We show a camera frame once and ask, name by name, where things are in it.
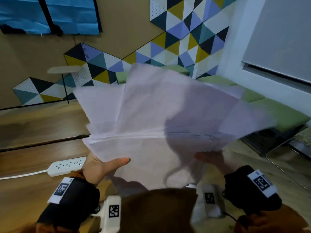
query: white wall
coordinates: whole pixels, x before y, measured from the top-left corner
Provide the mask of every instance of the white wall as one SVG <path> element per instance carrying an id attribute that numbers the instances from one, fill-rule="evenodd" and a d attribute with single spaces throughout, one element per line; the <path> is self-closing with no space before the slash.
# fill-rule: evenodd
<path id="1" fill-rule="evenodd" d="M 236 1 L 217 74 L 311 116 L 311 94 L 243 70 L 241 60 L 264 2 Z"/>

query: beige wall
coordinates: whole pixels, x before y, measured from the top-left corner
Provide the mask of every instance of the beige wall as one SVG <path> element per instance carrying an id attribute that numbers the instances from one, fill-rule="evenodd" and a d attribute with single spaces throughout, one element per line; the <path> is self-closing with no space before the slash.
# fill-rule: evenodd
<path id="1" fill-rule="evenodd" d="M 85 44 L 124 58 L 163 31 L 150 23 L 149 0 L 97 0 L 103 33 L 87 36 Z M 83 42 L 84 36 L 75 36 Z M 0 34 L 0 109 L 20 105 L 12 87 L 28 77 L 51 82 L 52 66 L 66 65 L 63 54 L 74 46 L 72 35 L 35 36 Z"/>

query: green cushion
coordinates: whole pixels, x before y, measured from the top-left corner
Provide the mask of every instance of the green cushion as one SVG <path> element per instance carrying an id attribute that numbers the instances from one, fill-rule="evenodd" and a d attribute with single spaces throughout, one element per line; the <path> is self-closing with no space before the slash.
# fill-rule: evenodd
<path id="1" fill-rule="evenodd" d="M 124 84 L 129 74 L 130 74 L 129 71 L 117 72 L 116 76 L 117 76 L 118 84 Z"/>
<path id="2" fill-rule="evenodd" d="M 253 101 L 251 104 L 266 108 L 277 119 L 275 128 L 281 132 L 296 128 L 310 120 L 310 117 L 304 113 L 268 98 Z"/>
<path id="3" fill-rule="evenodd" d="M 234 85 L 232 87 L 242 87 L 244 88 L 244 94 L 242 96 L 242 100 L 246 101 L 246 102 L 252 102 L 252 101 L 258 101 L 258 100 L 262 100 L 265 97 L 262 94 L 259 94 L 258 92 L 252 91 L 251 89 L 245 88 L 241 85 Z"/>
<path id="4" fill-rule="evenodd" d="M 211 76 L 206 76 L 206 77 L 201 77 L 198 78 L 199 81 L 205 82 L 205 83 L 211 83 L 211 84 L 218 84 L 218 85 L 223 85 L 223 86 L 233 86 L 236 85 L 235 82 L 221 77 L 219 75 L 211 75 Z"/>
<path id="5" fill-rule="evenodd" d="M 180 65 L 164 65 L 162 66 L 164 69 L 173 70 L 181 74 L 190 75 L 190 71 Z"/>

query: stack of paper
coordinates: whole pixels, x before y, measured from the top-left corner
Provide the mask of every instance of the stack of paper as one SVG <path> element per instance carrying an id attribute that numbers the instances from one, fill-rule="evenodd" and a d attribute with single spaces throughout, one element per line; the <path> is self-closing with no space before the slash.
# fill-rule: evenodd
<path id="1" fill-rule="evenodd" d="M 195 152 L 272 126 L 263 110 L 240 100 L 242 93 L 147 64 L 133 65 L 126 85 L 74 92 L 90 121 L 84 144 L 103 162 L 131 159 L 111 174 L 123 195 L 197 183 L 206 165 Z"/>

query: wall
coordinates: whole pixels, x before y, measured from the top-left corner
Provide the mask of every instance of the wall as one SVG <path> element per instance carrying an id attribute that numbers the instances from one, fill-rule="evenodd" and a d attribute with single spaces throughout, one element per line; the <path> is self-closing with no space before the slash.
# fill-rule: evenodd
<path id="1" fill-rule="evenodd" d="M 149 0 L 97 0 L 103 33 L 76 36 L 83 42 L 118 58 L 124 58 L 163 32 L 150 22 Z M 19 106 L 12 88 L 28 77 L 56 82 L 53 66 L 64 66 L 63 54 L 75 45 L 71 35 L 35 36 L 0 33 L 0 109 Z"/>
<path id="2" fill-rule="evenodd" d="M 311 116 L 311 94 L 243 70 L 241 60 L 264 2 L 236 1 L 217 74 Z"/>

